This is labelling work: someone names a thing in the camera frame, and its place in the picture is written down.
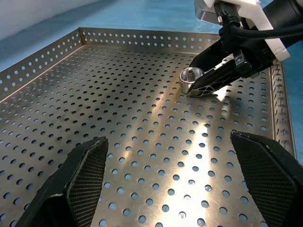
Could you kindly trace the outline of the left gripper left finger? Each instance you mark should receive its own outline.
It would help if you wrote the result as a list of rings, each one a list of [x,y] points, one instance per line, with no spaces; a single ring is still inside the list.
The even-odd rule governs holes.
[[[15,227],[90,227],[101,194],[107,137],[86,141],[67,156]]]

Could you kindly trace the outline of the perforated steel tray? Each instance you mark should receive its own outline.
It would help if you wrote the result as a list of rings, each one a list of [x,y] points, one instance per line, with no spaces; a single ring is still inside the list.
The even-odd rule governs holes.
[[[0,226],[79,143],[109,149],[93,227],[267,227],[232,130],[294,153],[282,64],[211,95],[178,75],[215,34],[78,28],[0,72]]]

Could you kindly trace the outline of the metal roller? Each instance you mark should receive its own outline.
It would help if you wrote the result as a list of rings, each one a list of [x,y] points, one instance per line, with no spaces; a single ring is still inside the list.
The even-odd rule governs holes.
[[[204,72],[197,67],[188,67],[183,69],[178,76],[181,91],[184,94],[188,94],[195,81],[203,75]]]

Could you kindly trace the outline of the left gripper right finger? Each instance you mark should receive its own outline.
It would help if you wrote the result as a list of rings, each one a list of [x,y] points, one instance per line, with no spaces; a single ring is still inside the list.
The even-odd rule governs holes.
[[[303,227],[303,166],[273,139],[236,130],[230,139],[268,227]]]

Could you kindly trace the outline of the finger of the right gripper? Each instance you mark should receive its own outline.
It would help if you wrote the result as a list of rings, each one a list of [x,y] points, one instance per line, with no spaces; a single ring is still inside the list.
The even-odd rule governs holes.
[[[190,63],[190,67],[200,68],[202,71],[209,71],[228,56],[223,51],[221,40],[216,41],[213,45],[197,55]]]
[[[251,71],[251,64],[245,60],[230,61],[211,69],[199,77],[191,86],[188,96],[204,96],[231,84]]]

